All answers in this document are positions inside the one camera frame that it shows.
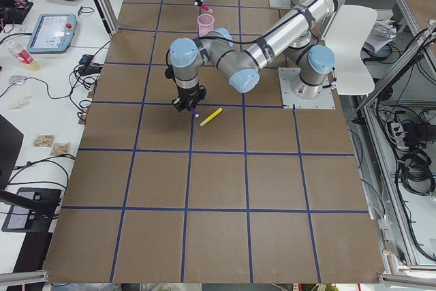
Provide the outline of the pink highlighter pen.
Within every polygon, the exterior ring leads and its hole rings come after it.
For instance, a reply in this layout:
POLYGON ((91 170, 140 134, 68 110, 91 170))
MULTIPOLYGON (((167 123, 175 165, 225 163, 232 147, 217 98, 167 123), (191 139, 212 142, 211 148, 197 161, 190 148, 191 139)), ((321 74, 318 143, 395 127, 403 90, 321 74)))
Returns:
POLYGON ((206 5, 201 5, 200 7, 206 12, 213 13, 213 10, 206 5))

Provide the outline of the purple highlighter pen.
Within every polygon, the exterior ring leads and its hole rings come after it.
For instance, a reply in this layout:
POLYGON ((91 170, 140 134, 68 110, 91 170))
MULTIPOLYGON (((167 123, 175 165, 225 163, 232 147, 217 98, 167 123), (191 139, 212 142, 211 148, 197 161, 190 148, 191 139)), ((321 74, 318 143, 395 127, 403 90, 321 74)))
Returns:
POLYGON ((189 109, 190 109, 191 114, 193 115, 193 117, 198 118, 200 116, 199 112, 191 104, 189 105, 189 109))

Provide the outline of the pink mesh cup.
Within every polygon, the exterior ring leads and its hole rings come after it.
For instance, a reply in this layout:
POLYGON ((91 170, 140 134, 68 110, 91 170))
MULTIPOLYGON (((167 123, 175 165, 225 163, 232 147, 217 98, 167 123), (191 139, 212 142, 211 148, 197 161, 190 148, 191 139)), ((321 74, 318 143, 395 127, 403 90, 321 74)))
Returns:
POLYGON ((215 18, 211 14, 201 14, 197 18, 197 23, 198 35, 202 37, 214 30, 215 18))

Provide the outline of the yellow highlighter pen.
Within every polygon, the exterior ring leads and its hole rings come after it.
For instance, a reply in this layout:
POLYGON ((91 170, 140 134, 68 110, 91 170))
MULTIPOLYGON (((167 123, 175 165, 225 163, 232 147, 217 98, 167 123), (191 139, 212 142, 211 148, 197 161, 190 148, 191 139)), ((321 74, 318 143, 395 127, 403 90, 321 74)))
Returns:
POLYGON ((223 108, 218 108, 216 109, 213 113, 211 113, 210 115, 207 116, 207 118, 205 118, 200 124, 200 127, 204 127, 207 123, 209 123, 210 121, 212 121, 216 116, 218 116, 219 114, 221 114, 223 111, 223 108))

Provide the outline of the white chair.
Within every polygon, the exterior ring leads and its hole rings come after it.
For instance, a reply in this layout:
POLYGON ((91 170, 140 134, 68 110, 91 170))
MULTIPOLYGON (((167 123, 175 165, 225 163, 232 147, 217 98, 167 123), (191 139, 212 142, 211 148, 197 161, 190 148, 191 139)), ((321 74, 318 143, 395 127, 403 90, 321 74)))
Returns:
POLYGON ((371 93, 375 83, 360 57, 361 49, 377 18, 374 9, 342 5, 322 39, 335 55, 339 95, 371 93))

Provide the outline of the near teach pendant tablet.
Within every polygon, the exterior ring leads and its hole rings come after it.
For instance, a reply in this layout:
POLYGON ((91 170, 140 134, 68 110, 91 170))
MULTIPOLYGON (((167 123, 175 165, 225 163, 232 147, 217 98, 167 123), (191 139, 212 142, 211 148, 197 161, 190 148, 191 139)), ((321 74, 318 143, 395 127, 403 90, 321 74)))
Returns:
POLYGON ((64 53, 72 43, 77 25, 75 14, 41 14, 27 50, 31 54, 64 53))

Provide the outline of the plastic bottle yellow liquid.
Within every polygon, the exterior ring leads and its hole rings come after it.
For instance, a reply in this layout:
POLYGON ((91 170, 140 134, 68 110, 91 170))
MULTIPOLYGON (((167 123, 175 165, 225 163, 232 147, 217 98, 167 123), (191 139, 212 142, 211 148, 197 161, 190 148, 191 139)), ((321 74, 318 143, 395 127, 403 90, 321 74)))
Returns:
POLYGON ((37 71, 40 66, 38 62, 31 56, 24 46, 10 40, 7 42, 7 49, 10 54, 27 70, 37 71))

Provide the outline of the black monitor stand base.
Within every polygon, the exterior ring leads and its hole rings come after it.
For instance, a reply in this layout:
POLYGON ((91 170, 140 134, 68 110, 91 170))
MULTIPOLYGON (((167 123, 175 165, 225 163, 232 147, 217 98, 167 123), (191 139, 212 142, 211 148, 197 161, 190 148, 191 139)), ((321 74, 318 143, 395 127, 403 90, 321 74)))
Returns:
POLYGON ((1 201, 10 205, 3 232, 47 232, 61 200, 61 190, 21 187, 17 194, 1 190, 1 201))

